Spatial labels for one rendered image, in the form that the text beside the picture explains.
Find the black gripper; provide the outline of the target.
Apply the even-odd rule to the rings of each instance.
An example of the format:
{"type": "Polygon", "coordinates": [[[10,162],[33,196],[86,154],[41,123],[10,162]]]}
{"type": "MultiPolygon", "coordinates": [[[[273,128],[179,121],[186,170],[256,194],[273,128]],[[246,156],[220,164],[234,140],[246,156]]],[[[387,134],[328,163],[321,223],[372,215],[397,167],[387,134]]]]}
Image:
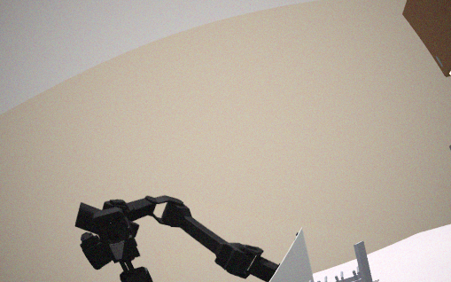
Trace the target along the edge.
{"type": "Polygon", "coordinates": [[[100,240],[106,243],[114,262],[121,264],[121,282],[152,282],[147,268],[133,267],[131,261],[141,255],[122,209],[114,207],[96,212],[92,216],[92,222],[100,240]]]}

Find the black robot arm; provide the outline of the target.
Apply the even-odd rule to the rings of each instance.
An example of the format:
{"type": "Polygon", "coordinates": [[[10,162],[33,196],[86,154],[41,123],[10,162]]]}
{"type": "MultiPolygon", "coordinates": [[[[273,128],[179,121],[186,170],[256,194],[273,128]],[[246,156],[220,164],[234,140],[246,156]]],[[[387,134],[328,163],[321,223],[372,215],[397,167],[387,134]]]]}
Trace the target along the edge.
{"type": "MultiPolygon", "coordinates": [[[[105,201],[102,210],[114,207],[122,209],[134,238],[139,229],[139,224],[133,223],[133,221],[147,215],[153,216],[160,224],[182,228],[201,245],[213,252],[216,255],[215,263],[234,276],[248,278],[249,275],[253,275],[265,282],[269,282],[280,265],[280,263],[277,265],[277,263],[260,257],[263,253],[262,248],[242,245],[239,242],[228,243],[226,240],[221,239],[219,235],[216,235],[202,223],[195,220],[191,215],[190,209],[177,198],[166,195],[156,198],[146,196],[143,199],[129,203],[124,200],[110,200],[105,201]],[[162,217],[156,217],[153,213],[156,204],[166,202],[162,217]]],[[[75,222],[75,227],[90,231],[82,234],[80,246],[95,270],[99,270],[113,261],[106,243],[100,240],[92,222],[92,216],[99,211],[101,209],[81,202],[75,222]],[[92,232],[97,235],[93,236],[92,232]]]]}

